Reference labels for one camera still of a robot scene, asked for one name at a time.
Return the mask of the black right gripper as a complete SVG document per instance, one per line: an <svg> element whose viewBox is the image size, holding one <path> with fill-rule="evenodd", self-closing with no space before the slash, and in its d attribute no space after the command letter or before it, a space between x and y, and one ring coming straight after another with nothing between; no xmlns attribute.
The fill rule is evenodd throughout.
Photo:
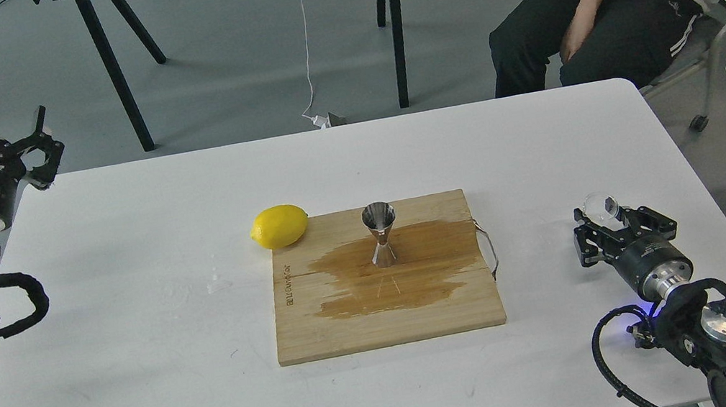
<svg viewBox="0 0 726 407"><path fill-rule="evenodd" d="M671 242L677 223L647 206L620 207L617 220L629 234L594 222L584 210L573 210L573 237L580 265L612 265L625 283L644 301L665 301L676 287L687 284L694 266Z"/></svg>

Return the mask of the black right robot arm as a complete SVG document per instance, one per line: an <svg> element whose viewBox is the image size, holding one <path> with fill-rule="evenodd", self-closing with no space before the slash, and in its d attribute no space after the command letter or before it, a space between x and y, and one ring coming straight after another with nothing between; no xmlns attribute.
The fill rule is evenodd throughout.
<svg viewBox="0 0 726 407"><path fill-rule="evenodd" d="M605 201L602 216L577 208L573 237L583 267L612 266L625 283L652 306L626 305L604 315L591 334L596 368L605 380L637 407L661 407L630 389L609 369L599 343L612 319L634 314L627 328L638 348L665 349L679 362L702 371L712 403L726 407L726 283L717 278L692 280L693 265L673 246L676 222L646 206Z"/></svg>

